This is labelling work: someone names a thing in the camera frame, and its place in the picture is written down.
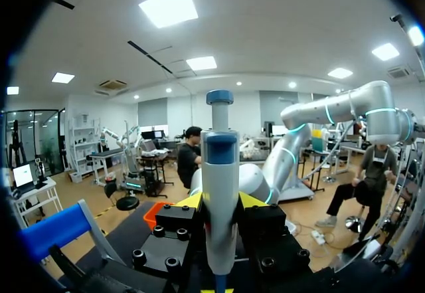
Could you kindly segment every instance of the orange tray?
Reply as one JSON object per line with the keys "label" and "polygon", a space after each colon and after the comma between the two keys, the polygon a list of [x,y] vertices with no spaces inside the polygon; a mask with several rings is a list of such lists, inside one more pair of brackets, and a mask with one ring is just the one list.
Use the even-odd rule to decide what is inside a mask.
{"label": "orange tray", "polygon": [[150,208],[150,210],[146,212],[146,214],[143,216],[143,220],[147,223],[147,225],[149,225],[149,228],[151,229],[151,231],[153,230],[155,225],[157,225],[157,221],[155,220],[155,215],[159,212],[159,210],[161,210],[161,208],[164,205],[173,205],[173,204],[174,203],[171,203],[171,202],[156,202],[156,204],[154,204],[152,208]]}

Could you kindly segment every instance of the air conditioning vent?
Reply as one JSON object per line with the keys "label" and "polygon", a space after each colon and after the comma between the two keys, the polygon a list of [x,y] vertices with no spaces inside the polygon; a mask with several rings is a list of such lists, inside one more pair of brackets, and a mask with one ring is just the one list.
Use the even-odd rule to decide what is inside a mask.
{"label": "air conditioning vent", "polygon": [[107,97],[109,97],[109,92],[103,92],[103,91],[101,91],[101,90],[95,90],[94,92],[95,92],[95,94],[97,94],[97,95],[101,95],[101,96],[107,96]]}
{"label": "air conditioning vent", "polygon": [[410,73],[406,67],[395,67],[388,69],[388,75],[394,79],[399,79],[410,76]]}
{"label": "air conditioning vent", "polygon": [[121,90],[127,87],[127,83],[121,80],[111,79],[99,84],[99,87],[106,90]]}

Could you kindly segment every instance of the ceiling air conditioner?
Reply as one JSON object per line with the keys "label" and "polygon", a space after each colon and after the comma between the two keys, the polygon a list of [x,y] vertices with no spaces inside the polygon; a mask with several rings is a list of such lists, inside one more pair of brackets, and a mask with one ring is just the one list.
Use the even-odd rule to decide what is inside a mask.
{"label": "ceiling air conditioner", "polygon": [[399,78],[410,76],[410,72],[404,66],[388,69],[387,72],[388,72],[388,75],[393,79],[399,79]]}
{"label": "ceiling air conditioner", "polygon": [[100,83],[99,87],[104,90],[122,90],[127,87],[127,83],[121,80],[110,79]]}

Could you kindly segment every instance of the ceiling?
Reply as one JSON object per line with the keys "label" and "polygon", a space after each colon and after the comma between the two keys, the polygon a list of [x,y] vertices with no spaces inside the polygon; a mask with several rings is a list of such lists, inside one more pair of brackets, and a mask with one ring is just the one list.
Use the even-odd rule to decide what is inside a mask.
{"label": "ceiling", "polygon": [[[145,0],[65,1],[74,8],[52,3],[33,31],[13,77],[19,95],[9,101],[95,95],[109,79],[128,83],[127,93],[105,98],[123,103],[136,102],[135,94],[142,101],[217,88],[290,90],[291,81],[295,91],[320,94],[372,80],[418,81],[414,74],[401,80],[387,74],[395,66],[420,71],[406,35],[389,19],[398,13],[389,0],[193,0],[198,19],[162,29],[138,7]],[[371,53],[385,43],[400,56],[383,62]],[[214,56],[218,68],[181,72],[189,69],[186,59],[199,56]],[[337,67],[353,75],[327,75]],[[75,78],[55,84],[56,72]]]}

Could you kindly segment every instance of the glass partition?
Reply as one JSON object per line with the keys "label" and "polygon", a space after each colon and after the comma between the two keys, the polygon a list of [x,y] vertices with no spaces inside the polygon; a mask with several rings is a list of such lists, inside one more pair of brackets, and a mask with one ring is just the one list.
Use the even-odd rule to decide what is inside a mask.
{"label": "glass partition", "polygon": [[[13,124],[17,120],[17,135],[20,147],[13,141]],[[35,159],[41,158],[46,176],[62,172],[58,141],[57,110],[24,110],[3,115],[7,165],[16,167],[29,163],[33,179],[37,178]]]}

